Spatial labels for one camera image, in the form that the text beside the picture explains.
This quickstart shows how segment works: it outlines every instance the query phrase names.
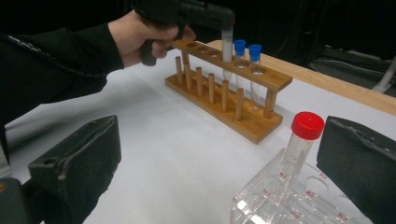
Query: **wooden test tube rack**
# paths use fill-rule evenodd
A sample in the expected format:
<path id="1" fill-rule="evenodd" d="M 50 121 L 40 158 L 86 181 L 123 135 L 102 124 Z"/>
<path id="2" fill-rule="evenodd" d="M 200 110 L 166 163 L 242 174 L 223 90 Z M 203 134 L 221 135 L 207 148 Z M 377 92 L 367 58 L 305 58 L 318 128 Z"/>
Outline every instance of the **wooden test tube rack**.
<path id="1" fill-rule="evenodd" d="M 274 111 L 276 95 L 291 83 L 292 77 L 262 65 L 258 67 L 262 75 L 255 75 L 249 61 L 244 61 L 246 67 L 236 66 L 234 57 L 231 62 L 224 62 L 221 50 L 195 41 L 177 40 L 172 46 L 182 51 L 182 60 L 176 57 L 177 73 L 165 79 L 167 86 L 254 144 L 258 144 L 282 122 L 283 117 Z M 251 100 L 245 98 L 243 89 L 232 91 L 227 80 L 219 84 L 215 82 L 213 74 L 204 77 L 201 67 L 193 71 L 189 55 L 264 86 L 267 89 L 265 105 L 253 110 Z"/>

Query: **hand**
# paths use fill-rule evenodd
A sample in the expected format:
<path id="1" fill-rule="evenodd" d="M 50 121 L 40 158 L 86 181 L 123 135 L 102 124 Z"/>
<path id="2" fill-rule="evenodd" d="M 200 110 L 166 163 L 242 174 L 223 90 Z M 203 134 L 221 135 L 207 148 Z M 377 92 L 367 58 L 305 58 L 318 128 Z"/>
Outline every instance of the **hand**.
<path id="1" fill-rule="evenodd" d="M 152 43 L 152 55 L 156 58 L 164 58 L 166 49 L 171 46 L 178 34 L 175 24 L 153 23 L 143 19 L 134 11 L 110 22 L 108 29 L 117 45 L 124 67 L 141 62 L 140 47 L 147 39 L 155 40 Z M 195 32 L 186 26 L 183 38 L 195 39 L 195 37 Z"/>

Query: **centrifuge tube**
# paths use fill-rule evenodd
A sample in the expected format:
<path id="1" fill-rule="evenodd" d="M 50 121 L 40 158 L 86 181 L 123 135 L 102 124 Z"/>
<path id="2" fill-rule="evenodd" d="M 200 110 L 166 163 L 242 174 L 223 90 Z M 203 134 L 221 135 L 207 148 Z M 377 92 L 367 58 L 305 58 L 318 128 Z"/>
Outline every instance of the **centrifuge tube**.
<path id="1" fill-rule="evenodd" d="M 259 69 L 262 46 L 261 45 L 250 45 L 248 47 L 248 53 L 250 55 L 251 72 L 255 75 L 262 75 L 261 69 Z M 250 94 L 252 109 L 254 111 L 259 109 L 260 106 L 260 85 L 250 81 Z"/>
<path id="2" fill-rule="evenodd" d="M 282 161 L 281 169 L 284 175 L 300 173 L 306 156 L 314 140 L 320 137 L 323 127 L 323 119 L 314 113 L 301 112 L 295 116 L 291 124 L 290 141 Z"/>
<path id="3" fill-rule="evenodd" d="M 233 42 L 233 49 L 235 50 L 235 63 L 234 65 L 237 67 L 247 67 L 248 64 L 245 61 L 245 47 L 246 41 L 239 39 Z M 241 76 L 236 76 L 236 86 L 242 89 L 245 89 L 245 79 Z"/>
<path id="4" fill-rule="evenodd" d="M 222 39 L 222 60 L 224 62 L 230 62 L 233 60 L 233 28 L 230 30 L 221 30 Z M 231 81 L 233 73 L 223 69 L 224 80 Z"/>

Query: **white table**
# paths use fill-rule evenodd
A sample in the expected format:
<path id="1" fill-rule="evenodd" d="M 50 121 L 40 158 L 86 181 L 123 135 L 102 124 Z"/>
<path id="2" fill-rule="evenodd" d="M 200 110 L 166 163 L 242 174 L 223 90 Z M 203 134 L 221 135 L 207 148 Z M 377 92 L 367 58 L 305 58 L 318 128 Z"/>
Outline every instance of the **white table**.
<path id="1" fill-rule="evenodd" d="M 350 119 L 396 139 L 395 116 L 294 79 L 276 98 L 282 124 L 254 145 L 165 86 L 177 55 L 174 49 L 154 67 L 116 71 L 97 94 L 41 105 L 8 124 L 13 177 L 23 183 L 29 162 L 86 122 L 117 115 L 122 161 L 85 223 L 225 224 L 231 198 L 287 146 L 297 112 Z M 196 66 L 221 77 L 221 69 L 191 57 Z"/>

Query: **black sleeve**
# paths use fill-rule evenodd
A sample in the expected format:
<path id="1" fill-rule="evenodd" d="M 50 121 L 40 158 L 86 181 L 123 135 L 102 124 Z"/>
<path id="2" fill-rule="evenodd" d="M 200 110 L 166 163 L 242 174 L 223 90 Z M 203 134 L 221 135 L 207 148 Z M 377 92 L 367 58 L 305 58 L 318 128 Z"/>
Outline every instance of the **black sleeve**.
<path id="1" fill-rule="evenodd" d="M 34 50 L 0 40 L 0 125 L 38 105 L 99 92 L 106 85 L 106 75 L 123 68 L 107 24 L 75 33 L 63 28 L 16 37 L 47 52 L 63 66 L 43 59 Z"/>

